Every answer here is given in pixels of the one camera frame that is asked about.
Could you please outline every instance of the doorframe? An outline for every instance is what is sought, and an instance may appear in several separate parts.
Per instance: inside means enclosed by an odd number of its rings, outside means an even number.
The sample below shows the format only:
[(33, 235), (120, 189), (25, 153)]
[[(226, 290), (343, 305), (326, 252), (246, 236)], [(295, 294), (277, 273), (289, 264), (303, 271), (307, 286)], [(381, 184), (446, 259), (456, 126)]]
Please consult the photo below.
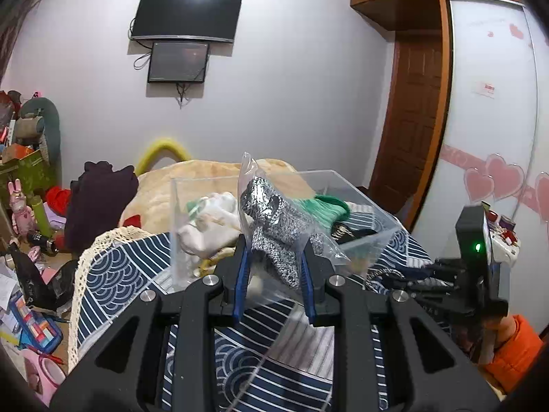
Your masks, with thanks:
[[(436, 161), (440, 152), (440, 147), (442, 145), (442, 138), (444, 135), (444, 127), (446, 125), (446, 115), (447, 115), (447, 101), (449, 100), (449, 75), (451, 67), (451, 46), (450, 46), (450, 35), (449, 35), (449, 20), (448, 20), (448, 10), (446, 7), (446, 0), (439, 0), (441, 5), (441, 17), (442, 17), (442, 30), (410, 30), (410, 31), (399, 31), (396, 32), (395, 36), (395, 52), (393, 57), (393, 73), (391, 77), (391, 87), (389, 90), (389, 101), (387, 104), (387, 112), (385, 115), (385, 124), (383, 127), (382, 138), (379, 144), (379, 150), (383, 150), (386, 142), (389, 138), (388, 127), (394, 116), (393, 106), (395, 99), (395, 87), (396, 87), (396, 75), (398, 73), (399, 59), (400, 59), (400, 43), (398, 37), (403, 35), (437, 35), (442, 37), (442, 69), (440, 77), (440, 94), (439, 94), (439, 103), (436, 110), (435, 116), (435, 125), (433, 128), (433, 136), (431, 138), (431, 143), (429, 146), (429, 152), (427, 153), (427, 159), (425, 161), (425, 167), (422, 171), (421, 177), (419, 179), (418, 189), (414, 195), (413, 203), (410, 208), (410, 212), (404, 221), (404, 227), (411, 231), (413, 228), (417, 217), (419, 216), (419, 211), (423, 206), (423, 201), (427, 196), (427, 191), (429, 190), (430, 180), (433, 177), (434, 168)], [(372, 172), (372, 178), (370, 182), (370, 187), (377, 184), (377, 180), (380, 176), (381, 169), (381, 160), (382, 157), (379, 155), (375, 160), (374, 170)]]
[(444, 131), (446, 130), (446, 119), (448, 117), (449, 96), (451, 87), (452, 76), (452, 64), (453, 64), (453, 51), (452, 51), (452, 25), (449, 20), (449, 2), (448, 0), (439, 0), (440, 3), (440, 17), (442, 21), (442, 34), (443, 34), (443, 51), (442, 51), (442, 72), (440, 77), (440, 94), (439, 104), (436, 110), (435, 126), (433, 128), (433, 136), (431, 138), (431, 144), (429, 146), (429, 152), (427, 153), (427, 159), (425, 161), (425, 167), (419, 179), (419, 185), (416, 193), (413, 197), (412, 207), (410, 212), (404, 221), (404, 226), (408, 231), (412, 231), (416, 225), (419, 213), (433, 174), (435, 173), (436, 163), (438, 161), (440, 148), (443, 145)]

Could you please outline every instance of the knitted sock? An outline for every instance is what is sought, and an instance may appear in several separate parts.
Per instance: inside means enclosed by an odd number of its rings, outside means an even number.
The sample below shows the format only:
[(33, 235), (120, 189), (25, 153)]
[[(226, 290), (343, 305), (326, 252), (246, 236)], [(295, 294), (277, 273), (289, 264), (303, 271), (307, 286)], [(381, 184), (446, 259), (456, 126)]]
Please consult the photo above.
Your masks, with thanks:
[(189, 206), (194, 206), (189, 212), (190, 221), (178, 230), (185, 251), (207, 259), (236, 242), (241, 228), (233, 195), (212, 193)]
[(294, 202), (328, 232), (336, 221), (344, 220), (350, 213), (347, 204), (335, 196), (317, 195), (313, 199), (296, 199)]

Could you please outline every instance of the television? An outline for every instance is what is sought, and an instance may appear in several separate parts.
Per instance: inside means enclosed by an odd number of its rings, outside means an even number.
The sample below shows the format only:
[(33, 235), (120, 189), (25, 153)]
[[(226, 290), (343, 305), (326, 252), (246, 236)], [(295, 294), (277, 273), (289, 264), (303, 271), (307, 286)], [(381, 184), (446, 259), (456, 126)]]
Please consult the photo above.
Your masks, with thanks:
[(242, 0), (141, 0), (132, 40), (234, 42)]
[(209, 48), (208, 43), (153, 43), (148, 82), (203, 83)]

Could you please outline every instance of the orange sleeve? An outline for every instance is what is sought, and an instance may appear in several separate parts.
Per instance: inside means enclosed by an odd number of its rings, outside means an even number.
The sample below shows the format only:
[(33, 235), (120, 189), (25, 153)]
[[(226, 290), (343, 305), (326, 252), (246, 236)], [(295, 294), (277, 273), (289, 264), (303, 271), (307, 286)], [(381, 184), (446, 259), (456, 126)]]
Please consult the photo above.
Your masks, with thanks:
[(493, 361), (484, 366), (507, 393), (522, 379), (543, 346), (539, 336), (523, 316), (513, 317), (517, 331), (496, 351)]

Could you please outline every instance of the blue wave pattern fabric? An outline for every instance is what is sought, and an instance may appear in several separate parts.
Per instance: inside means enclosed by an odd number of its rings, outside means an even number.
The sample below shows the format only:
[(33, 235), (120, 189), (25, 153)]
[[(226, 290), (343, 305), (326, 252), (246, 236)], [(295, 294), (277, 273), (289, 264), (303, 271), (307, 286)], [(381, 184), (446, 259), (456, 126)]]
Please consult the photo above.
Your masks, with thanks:
[[(372, 214), (362, 222), (376, 225)], [(98, 254), (87, 278), (78, 326), (79, 347), (103, 324), (113, 321), (145, 288), (166, 293), (159, 275), (169, 267), (168, 233), (122, 244)], [(429, 256), (400, 231), (382, 252), (380, 267), (405, 273), (421, 271)], [(362, 284), (358, 276), (350, 281)], [(386, 292), (378, 282), (376, 291)], [(388, 407), (383, 354), (372, 328), (380, 409)], [(215, 363), (221, 410), (240, 412), (329, 410), (333, 371), (333, 327), (308, 325), (303, 307), (289, 299), (246, 310), (242, 322), (215, 331)], [(162, 406), (171, 410), (171, 381), (177, 326), (172, 326), (166, 354)]]

